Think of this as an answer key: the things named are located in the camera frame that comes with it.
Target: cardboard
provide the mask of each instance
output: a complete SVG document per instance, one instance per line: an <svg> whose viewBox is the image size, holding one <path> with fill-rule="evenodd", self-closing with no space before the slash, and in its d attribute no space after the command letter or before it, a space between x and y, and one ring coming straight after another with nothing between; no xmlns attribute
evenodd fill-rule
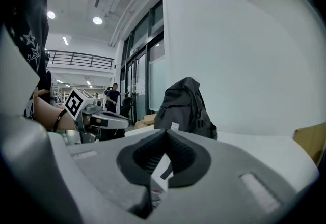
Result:
<svg viewBox="0 0 326 224"><path fill-rule="evenodd" d="M293 139L308 153L316 165L324 152L326 123L297 129Z"/></svg>
<svg viewBox="0 0 326 224"><path fill-rule="evenodd" d="M134 129L136 130L136 129L144 128L147 126L148 125L145 124L145 120L140 120L134 124Z"/></svg>
<svg viewBox="0 0 326 224"><path fill-rule="evenodd" d="M151 125L154 123L156 115L147 115L144 116L144 121L146 125Z"/></svg>

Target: balcony railing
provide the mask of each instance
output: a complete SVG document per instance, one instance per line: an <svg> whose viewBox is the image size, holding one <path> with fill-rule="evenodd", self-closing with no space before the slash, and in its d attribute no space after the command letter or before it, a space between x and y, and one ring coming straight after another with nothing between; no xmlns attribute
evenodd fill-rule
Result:
<svg viewBox="0 0 326 224"><path fill-rule="evenodd" d="M100 57L98 55L89 55L67 51L47 50L46 53L49 54L50 64L64 64L111 69L112 62L114 60L110 58Z"/></svg>

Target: hand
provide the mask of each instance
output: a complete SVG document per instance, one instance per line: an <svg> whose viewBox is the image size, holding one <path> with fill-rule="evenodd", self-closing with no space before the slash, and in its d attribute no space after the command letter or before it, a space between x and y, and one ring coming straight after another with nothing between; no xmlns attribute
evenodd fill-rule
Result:
<svg viewBox="0 0 326 224"><path fill-rule="evenodd" d="M39 88L35 88L33 92L33 99L37 99L39 97Z"/></svg>

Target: backpack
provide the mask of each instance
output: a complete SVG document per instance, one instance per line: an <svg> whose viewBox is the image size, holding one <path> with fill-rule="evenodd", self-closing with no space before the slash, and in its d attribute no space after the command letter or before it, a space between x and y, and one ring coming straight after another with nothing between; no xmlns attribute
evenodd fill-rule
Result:
<svg viewBox="0 0 326 224"><path fill-rule="evenodd" d="M206 112L198 82L186 77L166 89L154 129L173 129L217 139L216 126Z"/></svg>

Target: wristband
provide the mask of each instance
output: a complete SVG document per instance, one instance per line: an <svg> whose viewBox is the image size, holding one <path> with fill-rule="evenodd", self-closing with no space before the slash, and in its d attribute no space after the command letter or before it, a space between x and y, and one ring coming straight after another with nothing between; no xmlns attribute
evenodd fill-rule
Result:
<svg viewBox="0 0 326 224"><path fill-rule="evenodd" d="M55 122L55 125L54 125L54 127L53 127L53 132L56 132L57 131L57 128L58 128L58 125L59 125L59 121L60 121L60 119L62 118L62 116L65 114L67 112L67 110L63 110L59 115L58 115L58 118L57 118L57 120L56 120L56 122Z"/></svg>

